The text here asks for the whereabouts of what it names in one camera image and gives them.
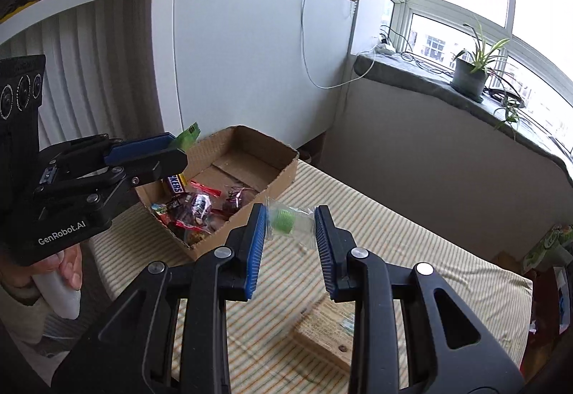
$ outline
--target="human hand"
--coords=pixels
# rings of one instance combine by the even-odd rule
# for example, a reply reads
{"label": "human hand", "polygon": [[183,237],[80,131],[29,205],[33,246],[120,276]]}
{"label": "human hand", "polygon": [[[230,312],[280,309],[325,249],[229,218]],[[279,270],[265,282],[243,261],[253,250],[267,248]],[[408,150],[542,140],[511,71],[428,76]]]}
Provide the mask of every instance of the human hand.
{"label": "human hand", "polygon": [[0,254],[0,279],[12,287],[26,287],[35,274],[47,274],[58,270],[65,283],[79,290],[82,284],[81,248],[79,244],[68,247],[30,266],[19,266],[7,256]]}

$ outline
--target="white handle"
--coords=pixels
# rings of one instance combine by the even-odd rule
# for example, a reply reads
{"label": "white handle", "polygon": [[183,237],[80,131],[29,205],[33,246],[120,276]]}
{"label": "white handle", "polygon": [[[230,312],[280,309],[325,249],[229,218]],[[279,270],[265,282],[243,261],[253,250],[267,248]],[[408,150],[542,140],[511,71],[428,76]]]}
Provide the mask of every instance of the white handle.
{"label": "white handle", "polygon": [[81,292],[68,287],[57,270],[47,274],[35,274],[32,279],[58,316],[68,320],[78,317]]}

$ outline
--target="white cabinet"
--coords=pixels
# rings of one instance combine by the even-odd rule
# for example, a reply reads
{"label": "white cabinet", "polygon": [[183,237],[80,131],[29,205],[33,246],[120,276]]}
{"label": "white cabinet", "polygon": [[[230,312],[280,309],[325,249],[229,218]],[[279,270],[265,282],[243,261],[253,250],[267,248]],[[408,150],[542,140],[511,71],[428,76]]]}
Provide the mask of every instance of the white cabinet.
{"label": "white cabinet", "polygon": [[[299,146],[332,123],[338,90],[309,81],[302,0],[175,0],[175,66],[183,126],[203,134],[244,124]],[[305,43],[313,80],[340,83],[354,4],[307,0]]]}

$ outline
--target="cardboard box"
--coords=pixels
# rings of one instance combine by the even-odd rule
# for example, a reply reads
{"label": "cardboard box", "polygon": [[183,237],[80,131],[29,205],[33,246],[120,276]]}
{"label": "cardboard box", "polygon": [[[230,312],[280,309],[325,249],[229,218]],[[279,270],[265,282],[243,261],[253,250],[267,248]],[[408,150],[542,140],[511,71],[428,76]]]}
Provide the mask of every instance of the cardboard box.
{"label": "cardboard box", "polygon": [[[247,224],[253,203],[265,203],[267,196],[277,198],[284,192],[296,177],[298,158],[299,153],[293,148],[245,126],[223,129],[201,139],[187,151],[188,164],[183,172],[187,181],[195,180],[224,195],[225,187],[238,180],[258,194],[218,231],[198,243],[186,244],[160,224],[191,259],[197,260],[223,245],[231,229]],[[161,181],[142,185],[136,190],[151,215],[154,215],[150,209],[152,203],[165,203],[170,199]]]}

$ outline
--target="screw head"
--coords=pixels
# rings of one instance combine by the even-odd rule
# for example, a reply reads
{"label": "screw head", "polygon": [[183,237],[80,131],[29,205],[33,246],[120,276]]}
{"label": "screw head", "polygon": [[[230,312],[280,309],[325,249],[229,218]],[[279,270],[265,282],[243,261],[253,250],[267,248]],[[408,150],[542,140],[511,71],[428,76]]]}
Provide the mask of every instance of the screw head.
{"label": "screw head", "polygon": [[147,271],[149,271],[151,274],[162,273],[164,269],[165,269],[165,263],[163,262],[151,262],[147,266]]}
{"label": "screw head", "polygon": [[232,254],[231,249],[228,247],[219,247],[215,250],[215,257],[217,258],[227,258]]}
{"label": "screw head", "polygon": [[366,258],[369,254],[369,252],[362,247],[354,247],[350,253],[352,254],[353,257],[356,258]]}
{"label": "screw head", "polygon": [[429,276],[434,272],[434,267],[429,263],[419,263],[416,265],[416,271],[424,276]]}

